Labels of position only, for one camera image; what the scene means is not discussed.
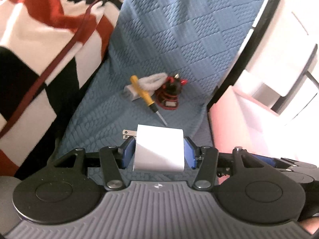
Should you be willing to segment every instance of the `red strap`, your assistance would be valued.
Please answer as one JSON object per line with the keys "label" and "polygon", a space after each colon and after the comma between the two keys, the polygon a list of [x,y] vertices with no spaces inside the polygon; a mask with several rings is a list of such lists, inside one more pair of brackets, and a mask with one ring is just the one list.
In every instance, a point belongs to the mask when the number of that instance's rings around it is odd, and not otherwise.
{"label": "red strap", "polygon": [[0,149],[0,176],[13,176],[19,169]]}
{"label": "red strap", "polygon": [[39,76],[39,78],[34,82],[34,84],[30,87],[27,93],[23,96],[21,102],[16,108],[15,112],[12,114],[8,122],[5,124],[4,128],[0,131],[0,139],[10,130],[10,128],[18,121],[21,117],[22,113],[29,106],[33,97],[39,90],[40,86],[45,82],[45,80],[49,77],[49,75],[53,72],[56,66],[61,62],[61,60],[66,56],[69,50],[74,46],[74,44],[78,41],[81,32],[83,31],[85,25],[88,22],[91,8],[100,0],[95,0],[90,6],[87,8],[82,23],[79,28],[75,32],[72,39],[68,42],[68,44],[61,50],[61,52],[56,56],[56,58],[47,66],[47,68],[43,71],[43,73]]}

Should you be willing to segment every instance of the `blue quilted blanket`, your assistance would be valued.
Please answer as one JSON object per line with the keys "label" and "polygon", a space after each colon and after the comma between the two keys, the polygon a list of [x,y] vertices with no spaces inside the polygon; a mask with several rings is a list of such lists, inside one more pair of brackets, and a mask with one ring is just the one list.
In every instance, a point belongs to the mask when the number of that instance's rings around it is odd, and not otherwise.
{"label": "blue quilted blanket", "polygon": [[[168,126],[193,137],[206,103],[231,65],[263,0],[124,0],[103,64],[63,137],[58,157],[75,147],[87,152],[123,142],[122,130],[138,124],[162,126],[138,99],[127,100],[130,76],[179,73],[189,83],[175,111],[160,110]],[[184,174],[133,174],[127,179],[188,179]]]}

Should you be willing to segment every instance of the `metal screw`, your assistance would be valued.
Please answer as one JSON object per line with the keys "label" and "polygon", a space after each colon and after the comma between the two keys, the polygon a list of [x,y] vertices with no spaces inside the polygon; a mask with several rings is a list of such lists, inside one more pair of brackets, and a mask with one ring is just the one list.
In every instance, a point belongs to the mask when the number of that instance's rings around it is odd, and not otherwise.
{"label": "metal screw", "polygon": [[123,186],[123,182],[119,180],[112,180],[106,184],[110,189],[118,189]]}
{"label": "metal screw", "polygon": [[211,186],[211,183],[207,180],[199,180],[195,182],[195,186],[199,189],[207,189]]}

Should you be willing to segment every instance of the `gray ribbed base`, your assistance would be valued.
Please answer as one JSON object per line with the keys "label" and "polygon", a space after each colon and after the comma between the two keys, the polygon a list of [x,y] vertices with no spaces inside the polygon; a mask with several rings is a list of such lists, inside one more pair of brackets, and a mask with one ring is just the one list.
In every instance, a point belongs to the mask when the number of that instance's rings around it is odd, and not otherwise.
{"label": "gray ribbed base", "polygon": [[210,193],[194,191],[186,182],[133,181],[123,191],[106,193],[94,211],[75,222],[42,226],[23,221],[6,238],[300,239],[310,235],[295,222],[273,227],[241,222],[225,213]]}

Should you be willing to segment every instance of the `circular button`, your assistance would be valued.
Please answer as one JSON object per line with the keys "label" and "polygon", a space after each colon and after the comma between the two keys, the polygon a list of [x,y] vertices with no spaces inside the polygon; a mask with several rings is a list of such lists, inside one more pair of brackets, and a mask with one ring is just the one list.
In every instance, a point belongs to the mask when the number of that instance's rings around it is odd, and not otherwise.
{"label": "circular button", "polygon": [[199,189],[207,189],[211,186],[211,183],[206,180],[199,180],[195,182],[195,186],[198,187]]}
{"label": "circular button", "polygon": [[273,202],[282,196],[281,188],[272,182],[256,181],[248,184],[245,193],[252,200],[257,202]]}
{"label": "circular button", "polygon": [[59,202],[71,196],[72,186],[66,182],[47,182],[40,185],[36,191],[36,196],[45,202]]}
{"label": "circular button", "polygon": [[111,189],[118,189],[123,186],[123,182],[119,180],[112,180],[106,184]]}

